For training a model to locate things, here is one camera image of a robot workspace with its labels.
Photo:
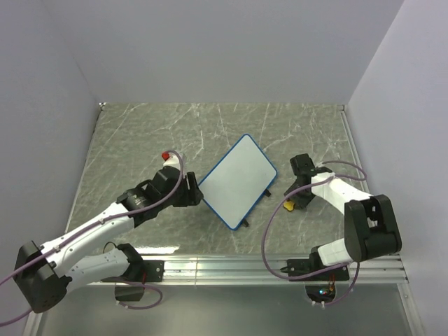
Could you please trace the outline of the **yellow black eraser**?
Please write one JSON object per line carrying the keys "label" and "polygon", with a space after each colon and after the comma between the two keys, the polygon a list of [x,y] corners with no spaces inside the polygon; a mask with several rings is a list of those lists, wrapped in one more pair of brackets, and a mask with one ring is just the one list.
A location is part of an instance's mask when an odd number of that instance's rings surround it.
{"label": "yellow black eraser", "polygon": [[291,200],[287,200],[283,203],[283,208],[287,211],[293,211],[295,209],[295,203]]}

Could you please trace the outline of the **blue framed whiteboard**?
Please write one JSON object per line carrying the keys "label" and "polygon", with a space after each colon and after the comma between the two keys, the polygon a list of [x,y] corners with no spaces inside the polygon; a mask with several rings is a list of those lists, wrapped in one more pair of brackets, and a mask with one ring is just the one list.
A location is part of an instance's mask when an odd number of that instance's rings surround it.
{"label": "blue framed whiteboard", "polygon": [[269,190],[277,168],[250,134],[243,134],[199,182],[205,204],[237,230]]}

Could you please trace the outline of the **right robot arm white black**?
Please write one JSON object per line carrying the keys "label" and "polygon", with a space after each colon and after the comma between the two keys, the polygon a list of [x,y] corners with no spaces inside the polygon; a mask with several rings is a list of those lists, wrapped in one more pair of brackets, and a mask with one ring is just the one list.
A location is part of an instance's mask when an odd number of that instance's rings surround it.
{"label": "right robot arm white black", "polygon": [[316,246],[308,259],[287,261],[281,271],[290,277],[311,274],[316,280],[334,274],[334,265],[346,266],[397,253],[402,248],[396,216],[390,199],[385,195],[363,192],[330,168],[316,166],[308,154],[290,159],[295,181],[284,193],[283,208],[303,210],[319,197],[344,217],[344,237]]}

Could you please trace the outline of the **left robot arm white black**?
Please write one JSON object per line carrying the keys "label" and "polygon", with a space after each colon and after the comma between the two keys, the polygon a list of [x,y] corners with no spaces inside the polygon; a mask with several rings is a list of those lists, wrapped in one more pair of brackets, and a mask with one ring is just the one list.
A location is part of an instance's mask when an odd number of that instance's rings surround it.
{"label": "left robot arm white black", "polygon": [[163,167],[75,230],[41,245],[34,241],[22,245],[13,280],[35,313],[48,311],[69,292],[92,282],[138,281],[146,273],[145,264],[130,244],[101,255],[93,251],[167,207],[196,206],[202,198],[194,172],[182,174],[176,167]]}

